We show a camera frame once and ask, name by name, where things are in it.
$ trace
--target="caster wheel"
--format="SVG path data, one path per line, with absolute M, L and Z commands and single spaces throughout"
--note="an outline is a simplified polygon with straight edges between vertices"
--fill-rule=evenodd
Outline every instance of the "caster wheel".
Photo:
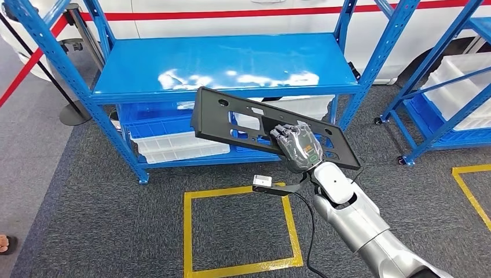
M 380 126 L 382 124 L 382 119 L 380 117 L 377 117 L 373 119 L 373 123 Z
M 404 160 L 404 157 L 402 157 L 402 155 L 401 155 L 401 156 L 397 157 L 397 163 L 399 165 L 406 165 L 406 160 Z

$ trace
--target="black plastic panel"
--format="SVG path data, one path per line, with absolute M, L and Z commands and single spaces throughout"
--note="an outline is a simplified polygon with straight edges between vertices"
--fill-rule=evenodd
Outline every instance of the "black plastic panel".
M 263 115 L 253 112 L 252 108 L 262 110 Z M 230 120 L 231 112 L 237 112 L 259 119 L 259 130 L 238 126 Z M 353 150 L 347 142 L 341 128 L 329 123 L 322 122 L 276 108 L 266 103 L 248 100 L 246 98 L 232 96 L 206 87 L 201 87 L 196 93 L 195 108 L 191 125 L 195 129 L 196 137 L 211 141 L 237 145 L 258 151 L 283 155 L 282 150 L 275 140 L 271 144 L 258 142 L 259 138 L 269 140 L 269 132 L 276 125 L 291 124 L 297 125 L 298 121 L 307 123 L 314 134 L 319 134 L 330 140 L 331 144 L 326 144 L 327 139 L 320 140 L 323 143 L 326 161 L 333 162 L 341 168 L 358 170 L 360 163 Z M 247 133 L 247 138 L 238 138 L 232 130 Z

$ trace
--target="person's foot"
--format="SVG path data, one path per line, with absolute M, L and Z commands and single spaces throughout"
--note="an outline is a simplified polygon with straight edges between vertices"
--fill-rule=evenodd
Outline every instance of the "person's foot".
M 9 249 L 9 239 L 6 235 L 0 235 L 0 253 Z
M 17 247 L 17 238 L 15 236 L 0 235 L 0 255 L 9 255 Z

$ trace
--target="red barrier rope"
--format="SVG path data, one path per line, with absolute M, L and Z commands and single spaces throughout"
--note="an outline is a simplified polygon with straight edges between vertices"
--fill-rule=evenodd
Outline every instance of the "red barrier rope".
M 58 36 L 65 26 L 67 25 L 67 20 L 65 19 L 64 16 L 60 17 L 56 24 L 53 26 L 51 29 L 51 32 L 53 35 L 56 37 Z M 20 82 L 24 80 L 24 78 L 29 74 L 29 72 L 34 68 L 36 63 L 41 59 L 43 56 L 43 51 L 41 51 L 40 48 L 37 48 L 36 51 L 32 54 L 31 58 L 27 61 L 27 63 L 24 65 L 24 67 L 20 70 L 19 74 L 14 78 L 10 86 L 7 88 L 7 90 L 4 92 L 2 97 L 0 97 L 0 107 L 4 105 L 5 102 L 9 99 L 9 97 L 13 94 L 13 92 L 17 89 L 17 87 L 20 85 Z

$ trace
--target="blue plastic crate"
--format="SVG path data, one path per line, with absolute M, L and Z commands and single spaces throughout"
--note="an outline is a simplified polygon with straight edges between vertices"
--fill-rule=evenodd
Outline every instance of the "blue plastic crate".
M 424 120 L 427 128 L 433 133 L 437 131 L 446 120 L 443 118 L 440 110 L 435 104 L 429 100 L 424 94 L 418 94 L 410 101 L 411 106 Z M 471 130 L 451 130 L 439 139 L 441 143 L 455 142 L 455 141 L 468 141 L 468 140 L 481 140 L 489 138 L 491 141 L 491 128 L 485 129 L 471 129 Z
M 192 109 L 177 109 L 177 103 L 122 104 L 119 120 L 133 138 L 193 131 Z

